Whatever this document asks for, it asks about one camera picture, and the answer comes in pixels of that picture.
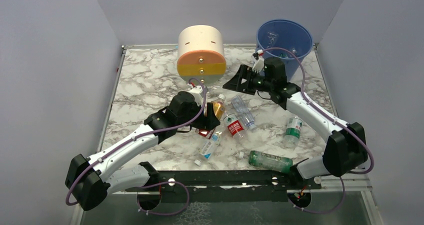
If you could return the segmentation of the gold red label bottle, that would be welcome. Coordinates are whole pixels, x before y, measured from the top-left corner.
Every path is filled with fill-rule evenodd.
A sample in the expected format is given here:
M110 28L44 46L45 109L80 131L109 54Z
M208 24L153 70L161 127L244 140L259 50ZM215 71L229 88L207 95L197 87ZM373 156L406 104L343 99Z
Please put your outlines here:
M213 105L213 112L219 121L223 117L226 110L225 100L226 96L224 94L219 94L217 99L211 102ZM216 128L213 128L212 130L196 129L196 133L204 138L210 139L215 130Z

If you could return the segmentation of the blue label clear bottle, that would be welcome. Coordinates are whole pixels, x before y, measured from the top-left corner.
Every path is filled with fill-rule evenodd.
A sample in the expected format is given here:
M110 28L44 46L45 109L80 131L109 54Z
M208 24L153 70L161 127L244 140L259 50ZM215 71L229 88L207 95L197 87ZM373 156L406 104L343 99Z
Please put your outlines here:
M267 29L263 33L263 46L265 48L277 47L280 41L281 31L277 28Z

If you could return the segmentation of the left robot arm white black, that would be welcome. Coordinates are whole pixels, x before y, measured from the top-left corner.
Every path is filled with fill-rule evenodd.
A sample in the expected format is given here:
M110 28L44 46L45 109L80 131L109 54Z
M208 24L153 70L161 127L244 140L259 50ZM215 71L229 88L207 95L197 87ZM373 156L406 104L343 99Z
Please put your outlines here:
M123 140L89 157L82 154L73 157L65 179L69 189L65 203L68 206L78 204L84 211L89 211L109 194L135 187L136 182L145 185L157 174L148 162L129 170L121 170L121 166L176 135L181 127L212 130L220 125L212 103L206 102L203 92L199 97L201 102L196 102L192 91L180 91L168 106L150 114Z

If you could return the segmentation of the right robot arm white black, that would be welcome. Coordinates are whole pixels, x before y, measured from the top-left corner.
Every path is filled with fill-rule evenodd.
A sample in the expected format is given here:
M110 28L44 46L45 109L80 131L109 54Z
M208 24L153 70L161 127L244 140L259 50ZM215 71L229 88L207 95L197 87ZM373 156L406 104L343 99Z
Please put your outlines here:
M264 75L252 67L240 65L233 78L222 87L226 90L254 95L266 92L270 99L284 110L298 116L326 142L323 155L303 160L289 169L290 180L300 183L318 176L341 177L374 157L366 145L365 130L358 122L348 123L337 118L313 102L304 88L287 80L285 64L279 57L261 60Z

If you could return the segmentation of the dark green label bottle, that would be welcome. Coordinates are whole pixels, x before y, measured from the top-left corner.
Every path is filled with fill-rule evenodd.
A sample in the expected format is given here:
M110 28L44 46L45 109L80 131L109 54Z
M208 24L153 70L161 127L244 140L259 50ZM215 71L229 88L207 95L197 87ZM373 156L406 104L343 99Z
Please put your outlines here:
M280 51L279 57L284 59L293 59L294 57L299 57L301 55L301 51L295 47L281 48L279 49L279 51Z

